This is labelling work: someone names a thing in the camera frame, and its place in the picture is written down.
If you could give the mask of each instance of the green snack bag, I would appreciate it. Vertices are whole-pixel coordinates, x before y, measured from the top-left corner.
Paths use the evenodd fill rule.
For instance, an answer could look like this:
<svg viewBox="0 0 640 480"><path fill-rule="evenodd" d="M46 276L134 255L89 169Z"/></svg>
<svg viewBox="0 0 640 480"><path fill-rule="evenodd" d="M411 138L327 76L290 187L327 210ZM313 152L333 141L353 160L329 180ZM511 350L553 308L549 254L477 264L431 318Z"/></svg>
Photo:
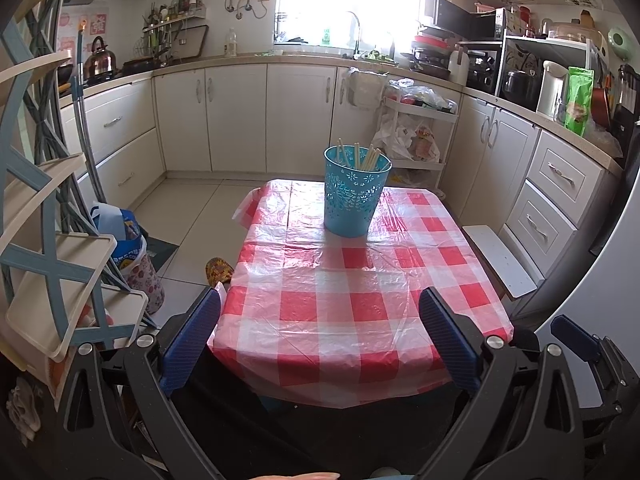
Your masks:
<svg viewBox="0 0 640 480"><path fill-rule="evenodd" d="M593 70L570 66L564 126L574 134L582 136L584 133L584 127L591 112L592 93Z"/></svg>

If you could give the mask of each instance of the checkered tablecloth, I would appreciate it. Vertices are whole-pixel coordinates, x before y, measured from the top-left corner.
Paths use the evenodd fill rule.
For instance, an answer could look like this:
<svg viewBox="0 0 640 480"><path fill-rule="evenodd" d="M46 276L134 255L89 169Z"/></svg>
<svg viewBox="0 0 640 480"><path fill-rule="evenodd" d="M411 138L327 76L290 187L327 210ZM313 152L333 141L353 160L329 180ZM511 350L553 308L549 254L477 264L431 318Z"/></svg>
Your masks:
<svg viewBox="0 0 640 480"><path fill-rule="evenodd" d="M258 394L346 408L415 395L449 380L418 318L435 286L485 334L513 327L437 197L385 188L361 238L323 225L324 184L273 180L234 219L249 229L214 354Z"/></svg>

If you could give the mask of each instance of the window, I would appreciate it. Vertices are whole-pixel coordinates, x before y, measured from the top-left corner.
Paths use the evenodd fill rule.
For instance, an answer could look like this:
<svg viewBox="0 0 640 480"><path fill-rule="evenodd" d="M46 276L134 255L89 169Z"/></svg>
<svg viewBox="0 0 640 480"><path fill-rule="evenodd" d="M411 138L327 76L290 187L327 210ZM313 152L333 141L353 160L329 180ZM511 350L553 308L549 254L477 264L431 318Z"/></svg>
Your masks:
<svg viewBox="0 0 640 480"><path fill-rule="evenodd" d="M278 0L278 41L299 36L309 44L353 48L357 25L362 26L360 51L376 48L387 53L392 40L396 52L410 52L424 0Z"/></svg>

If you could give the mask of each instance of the teal bin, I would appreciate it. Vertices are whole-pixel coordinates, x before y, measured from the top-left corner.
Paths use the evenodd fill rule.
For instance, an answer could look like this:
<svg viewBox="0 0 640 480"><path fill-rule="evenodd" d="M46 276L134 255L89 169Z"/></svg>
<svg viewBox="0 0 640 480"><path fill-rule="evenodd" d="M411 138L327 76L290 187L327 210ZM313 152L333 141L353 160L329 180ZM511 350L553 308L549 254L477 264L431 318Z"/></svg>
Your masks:
<svg viewBox="0 0 640 480"><path fill-rule="evenodd" d="M335 162L337 150L337 146L332 146L324 152L324 226L345 238L365 236L389 176L391 161L380 155L377 171L350 170ZM353 166L354 147L345 146L344 150ZM360 161L364 161L368 151L360 148Z"/></svg>

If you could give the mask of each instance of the black pants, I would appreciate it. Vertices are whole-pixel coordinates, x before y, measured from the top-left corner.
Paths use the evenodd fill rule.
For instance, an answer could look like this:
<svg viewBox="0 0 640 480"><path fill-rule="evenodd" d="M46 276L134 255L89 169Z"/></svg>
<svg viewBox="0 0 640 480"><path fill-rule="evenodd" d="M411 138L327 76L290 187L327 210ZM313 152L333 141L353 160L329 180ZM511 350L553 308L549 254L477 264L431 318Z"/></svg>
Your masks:
<svg viewBox="0 0 640 480"><path fill-rule="evenodd" d="M206 347L187 384L176 390L171 400L226 480L325 470L292 441L260 399Z"/></svg>

